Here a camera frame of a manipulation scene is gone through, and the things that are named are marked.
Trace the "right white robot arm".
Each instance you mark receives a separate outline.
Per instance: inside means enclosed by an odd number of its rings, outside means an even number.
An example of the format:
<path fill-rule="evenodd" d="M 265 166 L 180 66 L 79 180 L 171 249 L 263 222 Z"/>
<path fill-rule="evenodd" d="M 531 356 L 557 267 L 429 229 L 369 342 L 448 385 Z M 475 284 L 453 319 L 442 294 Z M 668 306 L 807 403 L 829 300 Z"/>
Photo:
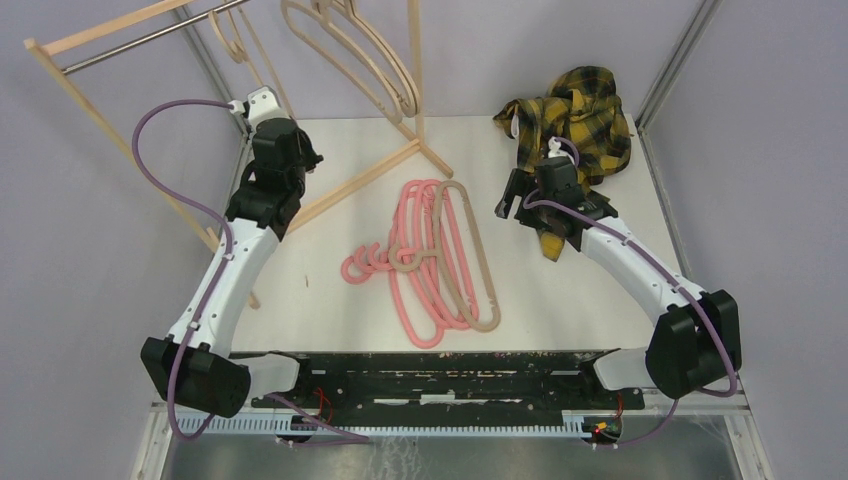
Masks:
<path fill-rule="evenodd" d="M 608 200 L 583 190 L 568 157 L 547 158 L 531 172 L 513 169 L 495 213 L 564 239 L 609 273 L 654 326 L 647 346 L 591 361 L 592 372 L 577 382 L 585 405 L 602 408 L 630 387 L 656 388 L 673 400 L 693 392 L 737 393 L 736 300 L 725 290 L 707 291 L 660 261 Z"/>

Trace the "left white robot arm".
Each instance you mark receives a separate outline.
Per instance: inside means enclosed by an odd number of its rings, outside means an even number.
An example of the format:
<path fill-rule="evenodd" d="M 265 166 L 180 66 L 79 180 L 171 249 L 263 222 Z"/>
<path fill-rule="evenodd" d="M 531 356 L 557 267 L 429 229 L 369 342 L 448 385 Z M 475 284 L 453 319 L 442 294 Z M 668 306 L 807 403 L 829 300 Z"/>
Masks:
<path fill-rule="evenodd" d="M 197 292 L 168 334 L 150 337 L 140 358 L 165 401 L 219 417 L 235 416 L 266 391 L 293 407 L 313 397 L 313 378 L 276 354 L 231 359 L 241 310 L 301 207 L 305 175 L 322 156 L 289 118 L 259 122 L 247 165 L 225 212 L 224 238 Z"/>

